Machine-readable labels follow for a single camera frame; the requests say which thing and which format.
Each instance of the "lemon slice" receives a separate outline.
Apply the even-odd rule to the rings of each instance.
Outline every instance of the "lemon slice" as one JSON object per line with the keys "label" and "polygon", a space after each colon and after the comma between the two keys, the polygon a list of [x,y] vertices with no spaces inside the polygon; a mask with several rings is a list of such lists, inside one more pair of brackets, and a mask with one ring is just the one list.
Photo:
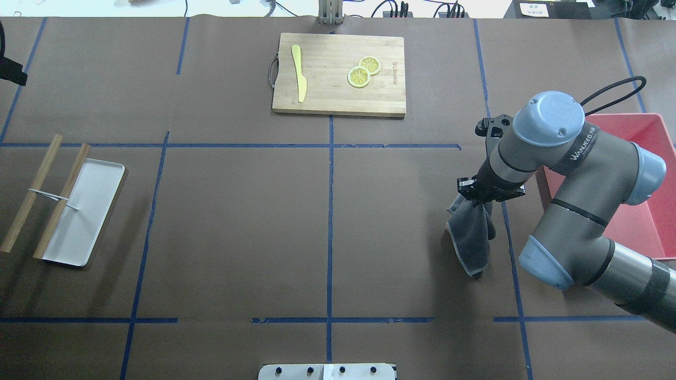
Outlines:
{"label": "lemon slice", "polygon": [[367,55],[359,60],[359,66],[366,68],[369,74],[375,75],[380,72],[381,63],[378,58]]}
{"label": "lemon slice", "polygon": [[371,80],[371,74],[362,66],[354,66],[347,72],[347,81],[351,86],[361,89]]}

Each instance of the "pink bin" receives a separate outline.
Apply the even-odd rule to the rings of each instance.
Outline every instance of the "pink bin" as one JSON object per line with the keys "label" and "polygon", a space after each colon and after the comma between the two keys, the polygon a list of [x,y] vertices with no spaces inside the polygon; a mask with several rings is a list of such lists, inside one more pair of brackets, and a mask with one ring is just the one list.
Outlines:
{"label": "pink bin", "polygon": [[[621,205],[604,235],[649,258],[676,260],[676,151],[662,116],[597,114],[589,115],[587,121],[607,133],[637,143],[667,163],[667,177],[662,186],[638,206]],[[542,198],[547,207],[561,186],[563,176],[547,168],[544,172],[550,198],[545,196],[546,188]]]}

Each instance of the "wooden cutting board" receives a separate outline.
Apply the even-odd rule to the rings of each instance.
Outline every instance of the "wooden cutting board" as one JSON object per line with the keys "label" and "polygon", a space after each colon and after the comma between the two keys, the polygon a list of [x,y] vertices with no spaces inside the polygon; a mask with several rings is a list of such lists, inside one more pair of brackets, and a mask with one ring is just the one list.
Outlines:
{"label": "wooden cutting board", "polygon": [[[302,71],[308,80],[303,103],[298,102],[292,45],[301,48]],[[371,77],[368,85],[357,89],[348,83],[347,72],[366,55],[381,61],[381,71]],[[282,33],[272,111],[403,118],[406,115],[404,38]]]}

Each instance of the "white tray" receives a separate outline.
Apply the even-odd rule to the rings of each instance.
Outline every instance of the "white tray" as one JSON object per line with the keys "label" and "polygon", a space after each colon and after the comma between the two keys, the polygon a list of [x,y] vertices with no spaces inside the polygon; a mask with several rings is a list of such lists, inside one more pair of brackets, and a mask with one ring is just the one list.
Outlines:
{"label": "white tray", "polygon": [[124,177],[124,165],[84,160],[80,174],[45,251],[44,260],[84,266],[99,237],[118,188]]}

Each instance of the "robotic arm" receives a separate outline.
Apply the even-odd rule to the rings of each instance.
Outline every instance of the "robotic arm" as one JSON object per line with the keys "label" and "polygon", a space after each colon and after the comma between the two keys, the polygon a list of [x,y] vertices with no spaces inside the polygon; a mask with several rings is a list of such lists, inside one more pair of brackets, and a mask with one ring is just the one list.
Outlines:
{"label": "robotic arm", "polygon": [[602,236],[620,204],[638,205],[659,188],[664,160],[586,122],[581,105],[556,91],[501,121],[497,144],[487,139],[488,158],[472,179],[458,179],[458,192],[476,205],[522,195],[541,166],[566,176],[519,264],[557,289],[582,284],[676,333],[676,271]]}

